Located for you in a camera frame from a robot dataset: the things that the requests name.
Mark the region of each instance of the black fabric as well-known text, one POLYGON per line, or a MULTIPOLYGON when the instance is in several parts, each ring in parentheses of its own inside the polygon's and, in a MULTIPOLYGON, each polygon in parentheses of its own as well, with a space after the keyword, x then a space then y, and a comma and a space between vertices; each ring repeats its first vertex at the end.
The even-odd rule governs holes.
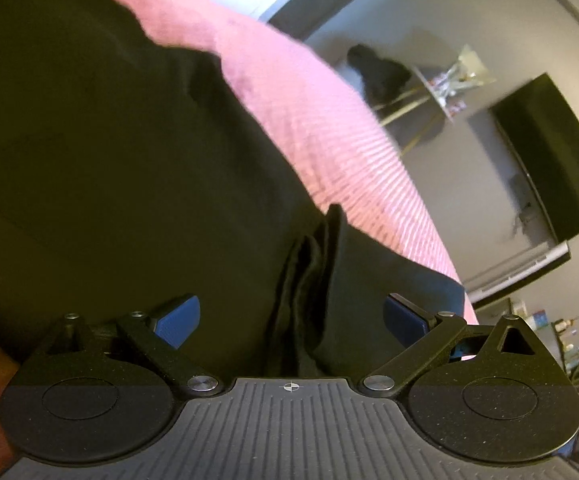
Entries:
POLYGON ((372 106, 387 104, 396 99, 412 76, 402 63, 382 59, 373 49, 363 44, 348 50, 347 62, 361 74, 365 99, 372 106))
POLYGON ((113 0, 0 0, 0 345, 65 312, 106 322, 187 292, 182 346, 224 380, 357 375, 401 347, 398 291, 463 289, 325 218, 203 52, 155 45, 113 0))

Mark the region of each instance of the triangular cutout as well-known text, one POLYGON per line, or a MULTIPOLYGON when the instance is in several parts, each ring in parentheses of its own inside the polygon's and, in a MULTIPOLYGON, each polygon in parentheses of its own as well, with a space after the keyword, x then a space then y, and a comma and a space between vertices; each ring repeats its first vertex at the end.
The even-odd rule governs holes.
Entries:
POLYGON ((501 352, 508 354, 534 355, 534 351, 518 328, 510 328, 505 334, 501 352))

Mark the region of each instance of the ribbed gray surface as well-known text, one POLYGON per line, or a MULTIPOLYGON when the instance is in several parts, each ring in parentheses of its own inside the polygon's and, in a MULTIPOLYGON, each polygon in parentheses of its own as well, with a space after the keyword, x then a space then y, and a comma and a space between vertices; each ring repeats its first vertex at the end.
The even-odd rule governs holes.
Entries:
POLYGON ((193 400, 152 447, 119 462, 61 468, 19 460, 2 480, 579 480, 559 458, 500 468, 430 446, 390 400, 345 380, 239 379, 216 399, 193 400))

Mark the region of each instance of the pink surface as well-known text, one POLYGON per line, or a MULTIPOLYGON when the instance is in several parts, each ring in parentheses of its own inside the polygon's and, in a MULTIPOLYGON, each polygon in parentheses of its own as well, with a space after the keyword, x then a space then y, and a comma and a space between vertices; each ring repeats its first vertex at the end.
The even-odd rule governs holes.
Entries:
MULTIPOLYGON (((116 0, 163 45, 221 57, 223 75, 314 202, 411 260, 458 279, 389 138, 362 99, 300 43, 209 0, 116 0)), ((465 298, 465 319, 476 316, 465 298)))

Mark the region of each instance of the pink tablecloth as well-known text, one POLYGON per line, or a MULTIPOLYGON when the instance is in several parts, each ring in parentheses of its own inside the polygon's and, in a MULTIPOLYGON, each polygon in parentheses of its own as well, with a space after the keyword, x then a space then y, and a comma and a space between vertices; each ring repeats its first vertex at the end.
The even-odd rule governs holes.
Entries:
MULTIPOLYGON (((392 143, 362 99, 304 45, 209 0, 116 0, 163 45, 221 57, 232 90, 314 202, 407 258, 458 279, 392 143)), ((476 316, 465 298, 465 319, 476 316)))

